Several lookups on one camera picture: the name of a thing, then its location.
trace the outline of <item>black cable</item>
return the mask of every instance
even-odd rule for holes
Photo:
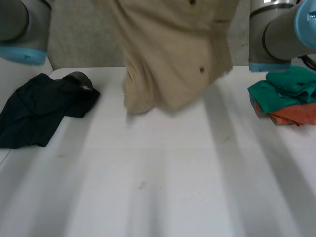
[[[304,56],[300,56],[298,57],[300,58],[303,63],[310,69],[316,71],[316,62],[314,60],[312,60],[309,56],[304,55]]]

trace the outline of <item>black garment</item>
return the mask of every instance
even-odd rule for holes
[[[39,74],[17,89],[0,114],[0,148],[45,147],[64,116],[84,117],[100,93],[80,86],[71,75]]]

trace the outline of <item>shirt button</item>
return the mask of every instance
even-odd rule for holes
[[[196,0],[189,0],[189,4],[190,4],[191,6],[195,5],[196,2],[197,2]]]

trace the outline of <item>orange cloth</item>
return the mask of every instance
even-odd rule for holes
[[[255,103],[255,108],[261,110],[257,103]],[[293,124],[298,127],[306,124],[316,125],[316,103],[290,105],[269,114],[279,125]]]

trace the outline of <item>beige shirt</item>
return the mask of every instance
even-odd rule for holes
[[[125,106],[178,109],[232,68],[227,30],[238,0],[92,0],[126,55]]]

